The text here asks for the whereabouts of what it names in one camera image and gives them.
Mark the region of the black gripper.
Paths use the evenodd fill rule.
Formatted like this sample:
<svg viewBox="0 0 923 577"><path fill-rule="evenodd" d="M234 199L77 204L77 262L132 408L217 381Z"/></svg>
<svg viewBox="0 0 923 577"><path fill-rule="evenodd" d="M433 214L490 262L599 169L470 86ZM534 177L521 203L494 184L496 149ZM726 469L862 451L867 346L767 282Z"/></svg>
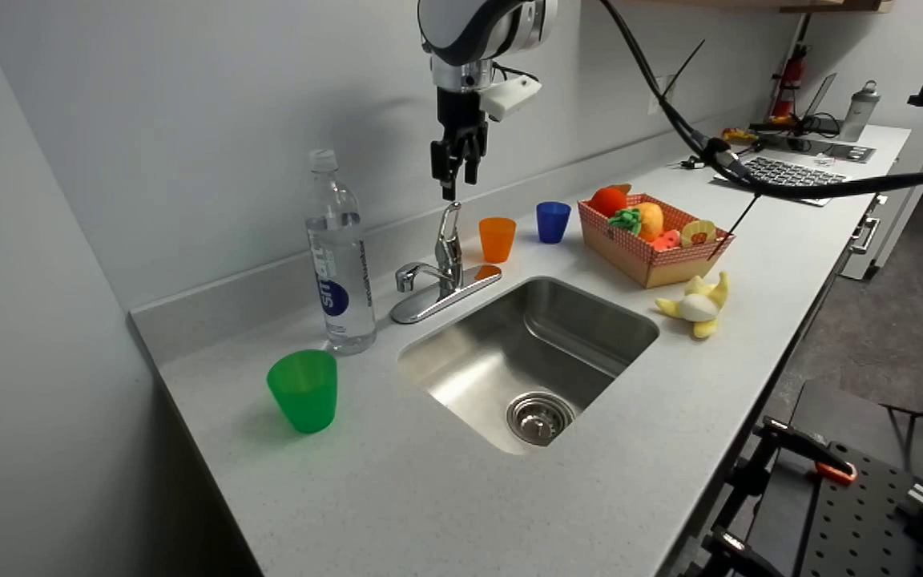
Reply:
<svg viewBox="0 0 923 577"><path fill-rule="evenodd" d="M443 199L454 203L454 180L474 185L488 155L488 120L481 112L481 95L440 89L436 120L443 136L429 143L433 177L443 185Z"/></svg>

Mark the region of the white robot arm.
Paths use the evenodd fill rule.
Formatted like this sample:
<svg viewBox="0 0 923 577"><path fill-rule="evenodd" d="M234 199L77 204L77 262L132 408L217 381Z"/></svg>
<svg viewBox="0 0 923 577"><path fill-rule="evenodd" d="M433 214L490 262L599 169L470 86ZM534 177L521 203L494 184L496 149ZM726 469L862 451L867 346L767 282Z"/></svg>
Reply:
<svg viewBox="0 0 923 577"><path fill-rule="evenodd" d="M418 26L436 86L443 139L429 143L443 199L454 184L478 184L488 126L528 104L541 79L503 68L511 52L534 47L550 31L559 0L418 0Z"/></svg>

